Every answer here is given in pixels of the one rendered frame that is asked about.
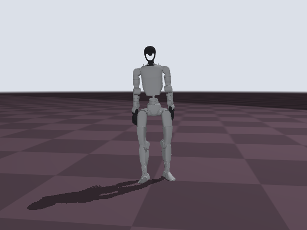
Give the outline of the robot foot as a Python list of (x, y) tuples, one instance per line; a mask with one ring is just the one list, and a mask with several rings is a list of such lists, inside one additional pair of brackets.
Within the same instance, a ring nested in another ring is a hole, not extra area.
[(145, 175), (142, 175), (142, 176), (141, 176), (141, 178), (140, 178), (140, 180), (138, 181), (138, 183), (142, 184), (142, 183), (146, 182), (148, 179), (150, 179), (150, 176), (149, 176), (149, 174), (147, 173), (147, 176), (145, 176)]
[(176, 179), (173, 177), (173, 175), (167, 171), (167, 173), (165, 173), (165, 171), (163, 171), (162, 174), (163, 177), (165, 177), (166, 179), (170, 180), (170, 181), (175, 181)]

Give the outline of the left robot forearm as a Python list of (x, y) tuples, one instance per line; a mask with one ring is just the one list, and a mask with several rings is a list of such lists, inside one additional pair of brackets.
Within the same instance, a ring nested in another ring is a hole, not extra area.
[(171, 92), (166, 94), (167, 97), (167, 105), (168, 105), (168, 109), (171, 106), (172, 110), (175, 108), (174, 104), (173, 104), (173, 90), (172, 90), (172, 86), (171, 86)]

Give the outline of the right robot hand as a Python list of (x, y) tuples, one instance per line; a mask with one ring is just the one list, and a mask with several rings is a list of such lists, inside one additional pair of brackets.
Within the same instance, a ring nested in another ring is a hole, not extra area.
[(133, 116), (132, 116), (132, 122), (133, 124), (135, 124), (137, 126), (137, 114), (138, 114), (138, 109), (135, 110), (135, 113), (133, 113)]

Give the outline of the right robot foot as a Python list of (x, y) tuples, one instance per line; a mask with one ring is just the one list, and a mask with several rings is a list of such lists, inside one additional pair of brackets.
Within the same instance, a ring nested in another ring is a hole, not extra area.
[(147, 176), (145, 176), (145, 175), (142, 175), (142, 176), (141, 176), (141, 178), (140, 178), (140, 180), (138, 181), (138, 183), (142, 184), (142, 183), (146, 182), (148, 179), (150, 179), (150, 176), (149, 176), (149, 174), (147, 173)]

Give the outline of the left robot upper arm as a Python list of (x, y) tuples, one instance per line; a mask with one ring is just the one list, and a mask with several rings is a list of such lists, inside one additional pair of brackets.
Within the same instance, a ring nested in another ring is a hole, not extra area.
[(164, 75), (164, 80), (165, 80), (165, 92), (171, 92), (171, 74), (170, 74), (170, 69), (168, 66), (161, 66), (162, 72), (165, 74)]

